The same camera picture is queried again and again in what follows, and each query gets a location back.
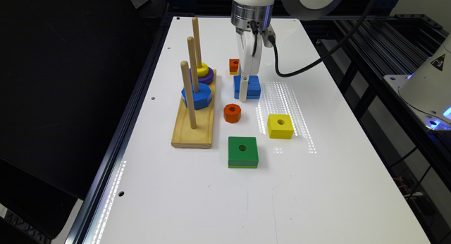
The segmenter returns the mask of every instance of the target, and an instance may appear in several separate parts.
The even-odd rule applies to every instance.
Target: wooden base
[[[188,109],[180,99],[177,119],[171,145],[175,148],[209,149],[213,137],[214,98],[216,89],[216,70],[214,80],[209,84],[213,99],[208,107],[196,110],[197,128],[191,129]]]

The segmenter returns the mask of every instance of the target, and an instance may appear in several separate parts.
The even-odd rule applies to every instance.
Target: wooden peg
[[[191,129],[195,129],[197,128],[197,125],[196,125],[196,113],[194,112],[194,100],[192,98],[190,67],[188,66],[188,62],[186,61],[182,61],[180,63],[180,66],[182,68],[183,86],[185,87],[186,105],[188,107]]]
[[[197,77],[197,64],[195,54],[196,50],[194,46],[194,39],[192,37],[188,37],[188,51],[190,53],[192,89],[194,93],[199,93],[199,80]]]
[[[199,21],[196,17],[192,18],[192,30],[194,32],[194,42],[196,49],[196,66],[197,68],[202,68],[202,56],[200,54]]]

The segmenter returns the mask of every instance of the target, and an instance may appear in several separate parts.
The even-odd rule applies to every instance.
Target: square block with hole
[[[269,138],[291,139],[293,132],[291,117],[287,114],[270,114],[268,117]]]
[[[259,164],[257,139],[244,137],[228,138],[228,167],[256,168]]]

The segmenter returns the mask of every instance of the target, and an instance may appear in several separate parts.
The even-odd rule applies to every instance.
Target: white table
[[[319,57],[298,20],[271,24],[282,72]],[[174,19],[93,243],[429,243],[323,64],[279,78],[264,48],[262,98],[242,103],[228,74],[230,19],[199,26],[202,61],[217,70],[213,147],[171,147],[192,35],[191,18]],[[231,103],[242,108],[234,124],[223,118]],[[268,137],[267,114],[281,111],[291,140]],[[229,136],[257,138],[257,169],[228,168]]]

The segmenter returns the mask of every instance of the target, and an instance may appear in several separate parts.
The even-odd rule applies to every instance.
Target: metal frame
[[[350,86],[354,68],[357,66],[369,84],[358,105],[353,109],[360,119],[373,99],[378,96],[387,107],[412,142],[419,148],[440,176],[443,183],[451,190],[451,134],[439,134],[426,129],[406,104],[390,89],[384,81],[385,74],[411,74],[427,59],[428,54],[408,42],[390,23],[394,18],[366,21],[360,30],[344,45],[343,50],[351,58],[352,65],[345,76],[342,92]],[[334,20],[332,33],[337,39],[343,38],[350,30],[354,20]],[[418,38],[430,39],[428,50],[438,48],[447,33],[443,30],[430,29],[427,23],[419,21],[418,29],[425,35]],[[414,42],[424,46],[424,42]]]
[[[378,0],[370,15],[388,16],[399,0]],[[359,16],[364,12],[369,0],[342,0],[330,16]],[[194,12],[197,15],[229,16],[232,0],[169,0],[174,12]],[[288,16],[281,0],[276,0],[273,15]]]

